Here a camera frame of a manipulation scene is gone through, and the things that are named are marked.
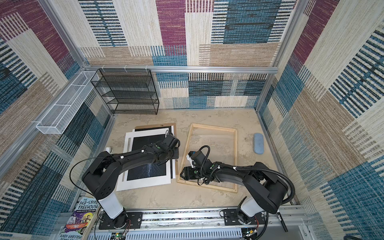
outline patchwork wall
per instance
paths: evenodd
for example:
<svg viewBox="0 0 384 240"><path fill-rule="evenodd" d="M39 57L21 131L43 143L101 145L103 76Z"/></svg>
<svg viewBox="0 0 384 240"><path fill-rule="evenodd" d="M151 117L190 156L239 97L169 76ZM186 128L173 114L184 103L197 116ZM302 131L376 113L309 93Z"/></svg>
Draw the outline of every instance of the patchwork wall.
<svg viewBox="0 0 384 240"><path fill-rule="evenodd" d="M48 239L61 212L77 192L70 169L93 157L109 121L95 90L62 135L39 133L0 182L0 238ZM78 164L71 178L81 184L90 161Z"/></svg>
<svg viewBox="0 0 384 240"><path fill-rule="evenodd" d="M384 2L310 0L260 114L318 239L384 239Z"/></svg>
<svg viewBox="0 0 384 240"><path fill-rule="evenodd" d="M92 65L271 66L296 0L51 0ZM253 107L250 74L157 73L160 108Z"/></svg>
<svg viewBox="0 0 384 240"><path fill-rule="evenodd" d="M0 155L79 69L36 0L0 0Z"/></svg>

